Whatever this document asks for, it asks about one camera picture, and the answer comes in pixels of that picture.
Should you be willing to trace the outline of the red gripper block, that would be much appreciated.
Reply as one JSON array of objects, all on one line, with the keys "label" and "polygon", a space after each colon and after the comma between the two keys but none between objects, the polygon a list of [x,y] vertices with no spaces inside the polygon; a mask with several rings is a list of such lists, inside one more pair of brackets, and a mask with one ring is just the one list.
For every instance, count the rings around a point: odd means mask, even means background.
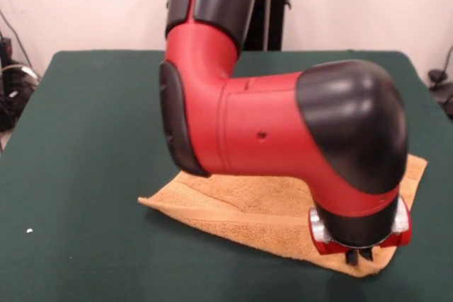
[{"label": "red gripper block", "polygon": [[372,259],[372,248],[405,246],[411,241],[410,210],[402,198],[375,214],[345,217],[332,214],[316,205],[308,213],[309,232],[321,255],[345,253],[345,263],[358,265],[358,250]]}]

